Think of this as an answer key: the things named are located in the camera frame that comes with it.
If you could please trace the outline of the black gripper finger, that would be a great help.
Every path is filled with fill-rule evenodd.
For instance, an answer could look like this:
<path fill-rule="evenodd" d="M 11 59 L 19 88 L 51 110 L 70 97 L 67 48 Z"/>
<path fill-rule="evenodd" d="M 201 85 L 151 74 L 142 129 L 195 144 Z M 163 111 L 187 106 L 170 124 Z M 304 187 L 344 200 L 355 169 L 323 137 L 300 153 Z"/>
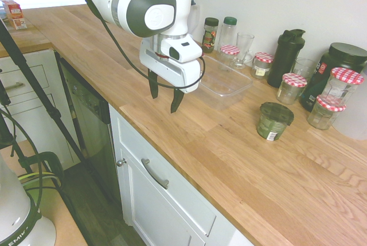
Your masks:
<path fill-rule="evenodd" d="M 151 69 L 148 69 L 148 80 L 150 86 L 150 93 L 153 99 L 158 97 L 158 75 Z"/>
<path fill-rule="evenodd" d="M 185 93 L 180 89 L 174 89 L 173 101 L 171 102 L 170 112 L 175 113 L 183 100 Z"/>

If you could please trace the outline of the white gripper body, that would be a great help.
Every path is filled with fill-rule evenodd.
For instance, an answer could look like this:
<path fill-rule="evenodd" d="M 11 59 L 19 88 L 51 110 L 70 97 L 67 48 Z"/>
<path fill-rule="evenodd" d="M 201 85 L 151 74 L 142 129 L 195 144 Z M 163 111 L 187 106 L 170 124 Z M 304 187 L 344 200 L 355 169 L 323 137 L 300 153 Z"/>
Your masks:
<path fill-rule="evenodd" d="M 198 88 L 201 74 L 198 59 L 179 63 L 172 58 L 161 58 L 150 49 L 150 41 L 141 42 L 139 58 L 144 66 L 175 87 L 192 84 L 191 87 L 181 89 L 184 93 L 193 92 Z"/>

